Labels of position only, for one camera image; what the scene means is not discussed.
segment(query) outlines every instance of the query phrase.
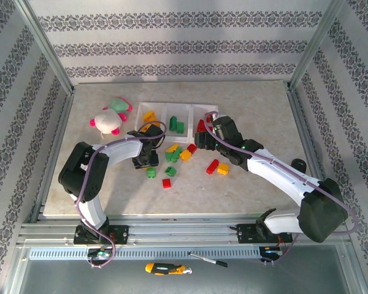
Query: white table surface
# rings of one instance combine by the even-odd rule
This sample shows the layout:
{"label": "white table surface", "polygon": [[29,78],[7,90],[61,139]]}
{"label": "white table surface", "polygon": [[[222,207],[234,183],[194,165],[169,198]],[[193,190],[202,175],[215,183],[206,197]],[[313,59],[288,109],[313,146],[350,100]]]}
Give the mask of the white table surface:
{"label": "white table surface", "polygon": [[[123,96],[134,109],[119,136],[101,138],[89,120],[108,106],[116,96]],[[182,102],[215,104],[229,115],[242,133],[265,146],[282,161],[290,163],[304,157],[293,114],[282,81],[238,81],[213,83],[133,83],[84,84],[76,94],[56,163],[44,209],[45,216],[75,216],[74,202],[58,183],[58,174],[74,146],[106,143],[133,130],[139,102]],[[269,208],[297,207],[286,194],[259,176],[235,167],[217,151],[197,150],[188,162],[167,163],[164,143],[158,150],[157,176],[148,179],[144,169],[136,170],[126,160],[107,170],[99,193],[107,215],[121,214],[250,214]],[[214,159],[230,166],[228,175],[205,170]],[[163,189],[162,179],[168,166],[177,169],[172,187]]]}

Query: stuffed toy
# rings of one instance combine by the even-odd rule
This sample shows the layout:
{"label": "stuffed toy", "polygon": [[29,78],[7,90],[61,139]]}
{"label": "stuffed toy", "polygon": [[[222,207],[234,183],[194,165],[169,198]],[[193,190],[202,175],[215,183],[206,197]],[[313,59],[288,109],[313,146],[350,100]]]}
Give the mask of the stuffed toy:
{"label": "stuffed toy", "polygon": [[90,126],[96,127],[103,134],[117,136],[123,121],[127,120],[124,111],[132,111],[132,105],[122,97],[115,98],[109,107],[104,107],[92,120]]}

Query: patterned wallpaper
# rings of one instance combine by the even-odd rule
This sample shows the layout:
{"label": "patterned wallpaper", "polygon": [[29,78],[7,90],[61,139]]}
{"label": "patterned wallpaper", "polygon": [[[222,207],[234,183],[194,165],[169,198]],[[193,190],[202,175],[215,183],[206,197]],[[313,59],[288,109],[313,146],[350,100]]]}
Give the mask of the patterned wallpaper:
{"label": "patterned wallpaper", "polygon": [[347,1],[297,87],[323,175],[359,217],[352,241],[368,284],[368,1]]}
{"label": "patterned wallpaper", "polygon": [[0,291],[34,207],[66,93],[11,0],[0,0]]}
{"label": "patterned wallpaper", "polygon": [[30,0],[73,84],[288,81],[330,0]]}

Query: green toy block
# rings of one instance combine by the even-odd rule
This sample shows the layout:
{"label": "green toy block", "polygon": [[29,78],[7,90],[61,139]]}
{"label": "green toy block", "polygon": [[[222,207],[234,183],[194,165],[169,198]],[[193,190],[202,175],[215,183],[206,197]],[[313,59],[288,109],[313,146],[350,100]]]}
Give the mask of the green toy block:
{"label": "green toy block", "polygon": [[177,132],[179,134],[184,133],[184,122],[178,122],[177,123]]}
{"label": "green toy block", "polygon": [[172,162],[177,162],[178,158],[180,157],[180,153],[182,152],[182,148],[181,147],[177,147],[176,151],[174,151],[171,161]]}
{"label": "green toy block", "polygon": [[174,176],[177,173],[177,170],[175,170],[174,167],[168,167],[165,171],[165,174],[168,176]]}
{"label": "green toy block", "polygon": [[172,152],[166,152],[165,153],[166,162],[171,162],[172,161],[172,156],[173,156]]}
{"label": "green toy block", "polygon": [[149,167],[147,169],[147,178],[149,179],[155,178],[155,168]]}
{"label": "green toy block", "polygon": [[177,118],[172,116],[169,121],[169,130],[174,131],[177,128]]}

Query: metal bar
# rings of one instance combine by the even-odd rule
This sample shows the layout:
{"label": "metal bar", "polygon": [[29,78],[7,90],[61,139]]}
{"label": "metal bar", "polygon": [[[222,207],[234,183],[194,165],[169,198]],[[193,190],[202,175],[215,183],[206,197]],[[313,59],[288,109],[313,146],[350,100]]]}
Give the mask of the metal bar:
{"label": "metal bar", "polygon": [[[207,221],[207,220],[213,220],[217,221],[218,219],[222,221],[241,221],[241,224],[246,219],[257,219],[260,217],[263,213],[185,213],[185,214],[131,214],[131,215],[108,215],[108,218],[110,221],[117,221],[117,220],[138,220],[141,222],[145,221],[180,221],[180,220],[199,220],[199,221]],[[44,217],[43,221],[54,221],[54,220],[79,220],[79,216],[73,215],[73,216],[50,216],[50,217]]]}
{"label": "metal bar", "polygon": [[[201,246],[247,246],[247,244],[239,244],[237,235],[230,226],[238,223],[236,219],[229,221],[223,219],[209,220],[152,220],[149,224],[147,220],[133,220],[119,222],[119,224],[130,225],[128,243],[119,247],[201,247]],[[244,223],[254,223],[254,219],[245,219]],[[72,247],[75,228],[79,224],[78,221],[58,222],[51,221],[44,224],[40,222],[36,224],[24,224],[21,227],[20,235],[17,240],[17,247]],[[331,235],[324,245],[335,245],[348,242],[348,236],[339,237]],[[275,244],[262,243],[256,246],[272,246]],[[305,235],[301,235],[297,241],[298,246],[318,245]]]}
{"label": "metal bar", "polygon": [[31,215],[31,222],[37,222],[40,211],[44,209],[44,207],[42,207],[42,202],[46,202],[46,198],[48,197],[50,184],[52,182],[53,173],[55,172],[57,158],[59,157],[59,151],[61,143],[63,142],[63,137],[67,126],[69,113],[71,112],[71,106],[72,102],[74,101],[75,93],[72,92],[68,95],[69,97],[67,98],[66,105],[64,106],[64,115],[62,115],[61,117],[58,127],[58,133],[52,146],[52,153],[48,160],[48,168],[41,183],[42,189],[40,189],[33,214]]}
{"label": "metal bar", "polygon": [[15,248],[11,257],[11,261],[8,267],[8,273],[6,277],[6,282],[4,283],[3,294],[8,294],[11,291],[11,288],[14,283],[18,282],[14,280],[15,273],[17,272],[18,265],[20,262],[21,253],[23,252],[23,248]]}
{"label": "metal bar", "polygon": [[19,258],[17,259],[17,265],[16,270],[13,275],[13,279],[9,281],[7,284],[7,288],[5,289],[5,294],[17,294],[20,293],[20,289],[22,286],[23,278],[25,276],[25,272],[27,269],[28,264],[28,255],[29,255],[30,249],[23,248],[21,250],[21,254]]}
{"label": "metal bar", "polygon": [[331,27],[344,3],[345,0],[331,0],[327,10],[320,20],[315,33],[311,38],[311,41],[308,43],[308,46],[305,49],[304,54],[299,61],[299,64],[292,74],[292,77],[289,81],[290,90],[294,89],[299,84],[303,74],[307,70],[308,65],[310,64],[316,51],[319,49],[321,42],[323,41],[325,35],[327,34],[327,31]]}
{"label": "metal bar", "polygon": [[41,51],[48,59],[48,62],[55,72],[56,76],[58,77],[61,85],[65,88],[66,93],[71,93],[74,86],[72,85],[66,70],[57,57],[53,46],[51,45],[46,33],[44,32],[44,29],[39,23],[37,16],[31,8],[30,3],[28,2],[28,0],[13,0],[13,2],[22,14],[24,21],[32,32]]}
{"label": "metal bar", "polygon": [[350,293],[368,294],[368,286],[353,245],[341,244],[336,249]]}
{"label": "metal bar", "polygon": [[288,95],[290,107],[292,109],[293,118],[294,118],[294,121],[296,122],[297,130],[299,131],[301,144],[304,149],[305,157],[307,158],[307,161],[308,161],[308,166],[309,166],[311,175],[318,179],[323,179],[323,176],[321,174],[321,171],[318,165],[318,161],[316,158],[315,150],[312,146],[309,131],[307,127],[305,126],[304,116],[302,115],[300,106],[297,101],[298,99],[297,95],[294,92],[294,90],[288,91],[287,95]]}

